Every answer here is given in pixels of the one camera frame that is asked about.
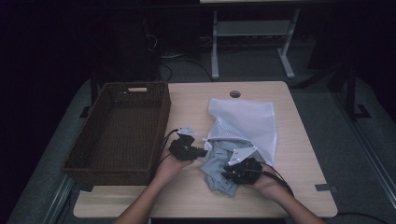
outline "gray cloth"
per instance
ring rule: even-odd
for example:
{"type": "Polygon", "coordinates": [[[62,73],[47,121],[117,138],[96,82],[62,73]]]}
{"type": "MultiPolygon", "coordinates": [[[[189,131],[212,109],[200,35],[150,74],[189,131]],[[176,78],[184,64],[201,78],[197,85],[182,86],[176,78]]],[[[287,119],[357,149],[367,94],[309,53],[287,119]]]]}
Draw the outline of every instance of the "gray cloth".
{"type": "Polygon", "coordinates": [[[235,148],[252,147],[252,145],[249,141],[238,140],[211,141],[210,144],[213,148],[209,152],[207,161],[201,166],[201,170],[207,174],[205,182],[210,190],[219,190],[222,194],[234,197],[237,185],[224,178],[221,172],[224,172],[223,168],[228,165],[235,148]]]}

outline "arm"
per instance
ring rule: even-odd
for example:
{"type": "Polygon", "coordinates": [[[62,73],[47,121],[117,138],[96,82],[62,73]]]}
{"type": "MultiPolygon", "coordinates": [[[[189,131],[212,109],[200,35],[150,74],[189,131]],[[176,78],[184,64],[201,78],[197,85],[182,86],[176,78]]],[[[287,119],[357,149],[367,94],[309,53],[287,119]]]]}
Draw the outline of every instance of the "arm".
{"type": "MultiPolygon", "coordinates": [[[[276,174],[271,168],[263,165],[263,170],[276,174]]],[[[322,219],[317,217],[302,203],[291,196],[282,186],[280,186],[274,179],[261,175],[254,183],[253,188],[256,189],[264,197],[278,203],[285,211],[293,218],[296,223],[325,223],[322,219]]]]}
{"type": "MultiPolygon", "coordinates": [[[[169,153],[168,149],[164,150],[162,158],[165,158],[169,153]]],[[[193,161],[179,161],[173,155],[169,155],[158,167],[153,180],[139,197],[114,221],[114,224],[146,224],[162,189],[178,175],[181,169],[192,163],[193,161]]]]}

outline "table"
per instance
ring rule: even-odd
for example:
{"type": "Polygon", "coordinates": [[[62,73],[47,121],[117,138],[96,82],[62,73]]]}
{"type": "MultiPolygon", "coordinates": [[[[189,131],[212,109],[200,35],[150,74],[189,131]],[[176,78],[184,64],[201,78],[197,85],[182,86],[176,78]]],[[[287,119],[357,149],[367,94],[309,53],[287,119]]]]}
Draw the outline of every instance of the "table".
{"type": "MultiPolygon", "coordinates": [[[[167,131],[189,126],[198,132],[194,144],[203,146],[214,120],[207,112],[209,99],[231,98],[272,101],[276,112],[278,143],[276,169],[288,181],[295,197],[319,217],[337,213],[329,191],[317,191],[326,184],[304,125],[284,82],[215,82],[169,84],[172,106],[167,131]]],[[[287,217],[276,203],[254,189],[239,186],[231,198],[207,187],[200,161],[186,167],[158,199],[150,217],[287,217]]],[[[76,217],[117,217],[144,189],[142,186],[96,186],[82,191],[74,208],[76,217]]]]}

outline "light wood tabletop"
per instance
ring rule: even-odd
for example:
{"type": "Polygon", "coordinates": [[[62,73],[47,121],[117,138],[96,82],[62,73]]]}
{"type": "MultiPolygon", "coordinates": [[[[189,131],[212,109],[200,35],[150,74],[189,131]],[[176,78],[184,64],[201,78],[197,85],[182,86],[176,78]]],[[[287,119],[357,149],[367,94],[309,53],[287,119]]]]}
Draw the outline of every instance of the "light wood tabletop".
{"type": "MultiPolygon", "coordinates": [[[[288,181],[295,197],[319,217],[337,213],[331,193],[317,191],[326,184],[304,125],[284,82],[214,82],[169,84],[172,105],[167,133],[175,128],[191,127],[198,132],[194,145],[203,147],[214,120],[208,113],[210,98],[231,99],[230,91],[240,91],[240,99],[274,103],[277,126],[275,168],[288,181]]],[[[151,217],[287,217],[276,203],[263,198],[254,189],[239,186],[231,198],[210,191],[202,163],[181,171],[162,192],[151,217]]],[[[96,186],[82,191],[74,208],[76,217],[117,217],[144,189],[142,186],[96,186]]]]}

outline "basket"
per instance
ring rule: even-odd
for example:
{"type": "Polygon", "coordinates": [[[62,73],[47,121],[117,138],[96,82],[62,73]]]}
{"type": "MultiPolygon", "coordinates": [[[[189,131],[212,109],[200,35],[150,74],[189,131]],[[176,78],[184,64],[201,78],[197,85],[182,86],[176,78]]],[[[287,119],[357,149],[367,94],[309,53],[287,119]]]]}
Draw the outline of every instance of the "basket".
{"type": "Polygon", "coordinates": [[[147,185],[169,118],[165,82],[107,83],[62,171],[80,185],[147,185]]]}

